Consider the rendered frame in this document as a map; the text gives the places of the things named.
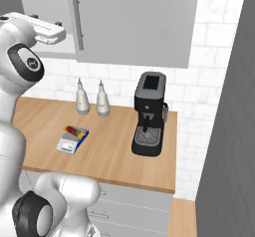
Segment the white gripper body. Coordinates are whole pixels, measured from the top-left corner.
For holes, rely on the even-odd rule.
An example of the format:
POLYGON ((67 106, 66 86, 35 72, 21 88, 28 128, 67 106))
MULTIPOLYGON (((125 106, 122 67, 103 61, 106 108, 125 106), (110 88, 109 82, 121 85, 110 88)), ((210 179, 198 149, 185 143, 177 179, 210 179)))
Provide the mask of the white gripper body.
POLYGON ((3 15, 8 21, 15 19, 23 20, 33 26, 36 36, 35 40, 43 44, 55 45, 66 39, 66 31, 62 26, 42 21, 32 16, 10 12, 3 15))

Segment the red and yellow bar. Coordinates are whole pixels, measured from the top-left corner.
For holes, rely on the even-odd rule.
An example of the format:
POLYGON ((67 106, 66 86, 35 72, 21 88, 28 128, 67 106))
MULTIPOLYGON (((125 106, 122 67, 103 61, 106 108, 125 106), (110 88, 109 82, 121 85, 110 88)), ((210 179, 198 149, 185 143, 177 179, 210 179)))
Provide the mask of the red and yellow bar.
POLYGON ((84 136, 84 133, 82 131, 80 131, 77 128, 74 128, 73 126, 70 126, 70 125, 65 126, 64 130, 78 138, 82 138, 84 136))

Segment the white and blue digital scale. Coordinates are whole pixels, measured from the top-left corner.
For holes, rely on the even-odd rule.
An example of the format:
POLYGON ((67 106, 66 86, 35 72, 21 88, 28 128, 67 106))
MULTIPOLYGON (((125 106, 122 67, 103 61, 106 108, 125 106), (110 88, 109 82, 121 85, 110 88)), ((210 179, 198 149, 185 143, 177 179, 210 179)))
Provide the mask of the white and blue digital scale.
POLYGON ((75 154, 77 149, 80 147, 80 145, 83 143, 83 141, 87 138, 89 135, 89 131, 86 128, 77 127, 77 129, 82 133, 81 137, 77 137, 76 135, 65 131, 62 137, 60 138, 57 150, 75 154))

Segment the tall grey cabinet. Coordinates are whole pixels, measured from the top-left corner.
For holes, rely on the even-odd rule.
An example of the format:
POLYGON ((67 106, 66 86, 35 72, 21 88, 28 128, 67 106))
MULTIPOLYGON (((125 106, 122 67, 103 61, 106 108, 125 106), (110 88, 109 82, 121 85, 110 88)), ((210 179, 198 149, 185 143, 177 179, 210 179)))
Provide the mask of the tall grey cabinet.
POLYGON ((195 200, 197 237, 255 237, 255 0, 244 0, 195 200))

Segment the white squeeze bottle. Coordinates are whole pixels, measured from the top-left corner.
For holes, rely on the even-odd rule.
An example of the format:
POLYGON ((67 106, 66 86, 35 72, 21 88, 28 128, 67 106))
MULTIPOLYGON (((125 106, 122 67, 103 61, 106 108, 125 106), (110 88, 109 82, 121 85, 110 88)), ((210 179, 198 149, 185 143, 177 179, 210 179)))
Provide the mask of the white squeeze bottle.
POLYGON ((90 103, 88 100, 88 96, 83 88, 81 80, 78 80, 76 110, 80 115, 86 115, 90 111, 90 103))
POLYGON ((110 103, 103 82, 99 84, 96 111, 100 117, 106 117, 110 113, 110 103))

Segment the black coffee machine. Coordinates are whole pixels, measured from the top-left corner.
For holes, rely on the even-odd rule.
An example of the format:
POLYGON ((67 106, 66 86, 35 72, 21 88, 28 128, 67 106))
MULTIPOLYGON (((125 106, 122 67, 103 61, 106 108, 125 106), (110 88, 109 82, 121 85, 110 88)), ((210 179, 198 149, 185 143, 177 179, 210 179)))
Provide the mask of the black coffee machine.
POLYGON ((136 155, 159 156, 162 149, 168 104, 164 101, 166 75, 144 72, 134 92, 134 109, 138 113, 131 151, 136 155))

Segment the grey drawer front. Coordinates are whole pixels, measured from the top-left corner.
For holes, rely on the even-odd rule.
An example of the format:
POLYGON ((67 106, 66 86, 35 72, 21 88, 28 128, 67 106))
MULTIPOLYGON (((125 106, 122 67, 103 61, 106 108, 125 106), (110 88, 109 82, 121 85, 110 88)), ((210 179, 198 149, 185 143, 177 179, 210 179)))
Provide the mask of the grey drawer front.
POLYGON ((149 208, 100 199, 88 208, 88 211, 93 210, 97 213, 103 214, 105 212, 109 215, 109 219, 103 219, 109 223, 117 223, 142 230, 166 233, 169 225, 169 209, 149 208))
POLYGON ((93 224, 99 229, 102 237, 167 237, 166 233, 136 229, 102 220, 94 220, 93 224))
POLYGON ((149 208, 171 208, 170 193, 97 182, 90 177, 69 173, 22 170, 18 182, 22 192, 33 190, 48 200, 52 200, 55 193, 60 193, 69 206, 76 208, 91 207, 100 199, 149 208), (101 195, 101 189, 107 195, 101 195))

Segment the grey wall cabinet door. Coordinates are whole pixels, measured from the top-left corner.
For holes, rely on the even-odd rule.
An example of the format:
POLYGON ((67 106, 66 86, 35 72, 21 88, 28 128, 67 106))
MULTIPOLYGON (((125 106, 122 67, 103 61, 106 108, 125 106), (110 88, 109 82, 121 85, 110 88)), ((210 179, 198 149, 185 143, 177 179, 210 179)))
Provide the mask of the grey wall cabinet door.
POLYGON ((188 66, 197 0, 79 1, 84 51, 79 50, 73 0, 69 0, 79 62, 188 66))

